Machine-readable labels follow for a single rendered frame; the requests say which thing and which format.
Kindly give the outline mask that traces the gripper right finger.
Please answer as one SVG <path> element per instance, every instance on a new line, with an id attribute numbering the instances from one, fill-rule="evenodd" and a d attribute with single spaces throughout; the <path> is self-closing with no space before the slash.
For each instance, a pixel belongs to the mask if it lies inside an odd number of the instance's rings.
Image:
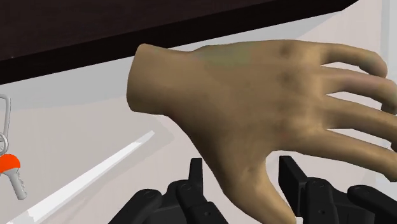
<path id="1" fill-rule="evenodd" d="M 278 184 L 303 224 L 397 224 L 397 201 L 367 185 L 344 193 L 308 177 L 291 156 L 279 157 Z"/>

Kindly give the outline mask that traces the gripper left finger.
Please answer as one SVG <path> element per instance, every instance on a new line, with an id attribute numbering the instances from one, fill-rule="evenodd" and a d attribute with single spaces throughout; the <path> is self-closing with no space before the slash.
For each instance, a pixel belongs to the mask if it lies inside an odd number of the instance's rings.
<path id="1" fill-rule="evenodd" d="M 228 224 L 204 197 L 202 159 L 192 158 L 188 179 L 170 183 L 165 194 L 142 189 L 108 224 Z"/>

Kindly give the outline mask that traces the tan model hand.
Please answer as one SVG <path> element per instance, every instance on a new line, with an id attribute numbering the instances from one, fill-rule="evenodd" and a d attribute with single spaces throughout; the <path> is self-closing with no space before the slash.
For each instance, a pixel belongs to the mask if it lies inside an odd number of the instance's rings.
<path id="1" fill-rule="evenodd" d="M 340 160 L 397 181 L 397 84 L 375 52 L 268 40 L 183 52 L 142 44 L 127 83 L 132 111 L 165 115 L 188 135 L 230 201 L 261 224 L 296 224 L 266 172 L 276 150 Z"/>

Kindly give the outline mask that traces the keyring with orange key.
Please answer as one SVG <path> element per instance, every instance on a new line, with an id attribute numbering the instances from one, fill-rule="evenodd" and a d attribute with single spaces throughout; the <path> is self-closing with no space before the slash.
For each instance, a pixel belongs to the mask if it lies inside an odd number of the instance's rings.
<path id="1" fill-rule="evenodd" d="M 6 105 L 4 127 L 3 131 L 0 132 L 0 175 L 4 174 L 9 178 L 17 199 L 24 200 L 27 194 L 25 192 L 24 183 L 20 179 L 20 161 L 16 156 L 7 153 L 9 148 L 8 131 L 10 125 L 11 101 L 10 98 L 4 94 L 0 94 L 0 99 L 4 99 Z"/>

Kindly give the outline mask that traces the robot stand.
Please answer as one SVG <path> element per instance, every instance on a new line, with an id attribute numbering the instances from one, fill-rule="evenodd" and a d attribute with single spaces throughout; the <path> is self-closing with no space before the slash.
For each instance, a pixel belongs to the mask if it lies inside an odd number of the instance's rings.
<path id="1" fill-rule="evenodd" d="M 0 85 L 344 10 L 357 0 L 0 0 Z"/>

